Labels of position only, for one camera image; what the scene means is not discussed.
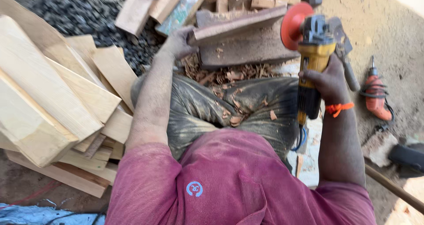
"yellow angle grinder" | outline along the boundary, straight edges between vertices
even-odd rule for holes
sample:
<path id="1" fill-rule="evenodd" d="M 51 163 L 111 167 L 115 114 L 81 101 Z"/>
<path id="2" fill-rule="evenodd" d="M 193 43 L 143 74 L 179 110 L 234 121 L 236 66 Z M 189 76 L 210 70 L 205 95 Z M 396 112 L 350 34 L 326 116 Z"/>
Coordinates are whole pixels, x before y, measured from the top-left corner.
<path id="1" fill-rule="evenodd" d="M 314 15 L 312 7 L 305 2 L 292 6 L 281 24 L 281 40 L 290 50 L 301 54 L 300 70 L 323 72 L 336 41 L 324 15 Z M 316 119 L 321 106 L 321 94 L 315 85 L 306 79 L 299 79 L 297 96 L 298 121 L 305 125 L 306 116 Z"/>

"grinder disc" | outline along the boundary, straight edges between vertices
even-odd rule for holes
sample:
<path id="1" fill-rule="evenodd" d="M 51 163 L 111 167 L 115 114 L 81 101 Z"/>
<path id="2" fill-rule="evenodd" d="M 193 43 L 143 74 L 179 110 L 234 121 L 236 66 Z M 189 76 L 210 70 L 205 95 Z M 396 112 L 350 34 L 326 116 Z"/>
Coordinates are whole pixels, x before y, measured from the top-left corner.
<path id="1" fill-rule="evenodd" d="M 300 25 L 306 16 L 313 14 L 312 6 L 306 2 L 300 2 L 287 11 L 281 23 L 281 40 L 287 49 L 297 49 L 299 42 L 302 41 Z"/>

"maroon t-shirt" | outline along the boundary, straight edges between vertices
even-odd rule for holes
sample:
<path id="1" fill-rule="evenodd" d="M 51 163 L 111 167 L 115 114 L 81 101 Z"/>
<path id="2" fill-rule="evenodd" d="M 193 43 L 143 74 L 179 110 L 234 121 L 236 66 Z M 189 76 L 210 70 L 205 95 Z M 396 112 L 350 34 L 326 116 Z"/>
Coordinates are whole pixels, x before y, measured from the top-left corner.
<path id="1" fill-rule="evenodd" d="M 308 189 L 261 136 L 236 129 L 197 139 L 181 163 L 148 143 L 119 163 L 106 224 L 375 224 L 363 187 Z"/>

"blue tarp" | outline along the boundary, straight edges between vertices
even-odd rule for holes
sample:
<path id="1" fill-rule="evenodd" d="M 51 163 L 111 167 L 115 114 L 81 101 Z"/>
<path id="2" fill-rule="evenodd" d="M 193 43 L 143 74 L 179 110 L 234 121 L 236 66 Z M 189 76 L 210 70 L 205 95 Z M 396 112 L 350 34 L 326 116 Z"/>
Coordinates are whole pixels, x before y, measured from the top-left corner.
<path id="1" fill-rule="evenodd" d="M 7 204 L 0 203 L 0 208 Z M 6 224 L 28 224 L 28 225 L 43 225 L 56 217 L 62 217 L 72 212 L 66 210 L 55 210 L 51 207 L 38 206 L 10 206 L 0 210 L 0 225 Z M 69 217 L 64 217 L 55 220 L 52 225 L 64 223 L 66 225 L 91 225 L 97 214 L 78 214 Z M 105 223 L 105 215 L 102 215 L 96 225 Z"/>

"man's right arm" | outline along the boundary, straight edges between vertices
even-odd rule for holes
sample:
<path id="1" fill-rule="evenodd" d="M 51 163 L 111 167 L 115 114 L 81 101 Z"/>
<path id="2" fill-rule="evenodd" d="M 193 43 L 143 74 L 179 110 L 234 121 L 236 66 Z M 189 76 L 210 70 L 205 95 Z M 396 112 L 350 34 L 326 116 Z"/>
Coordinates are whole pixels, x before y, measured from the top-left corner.
<path id="1" fill-rule="evenodd" d="M 326 106 L 351 102 L 343 66 L 335 54 L 331 55 L 323 73 L 306 70 L 299 76 L 315 83 Z M 318 166 L 320 182 L 347 182 L 365 188 L 364 158 L 353 109 L 342 110 L 335 118 L 325 113 Z"/>

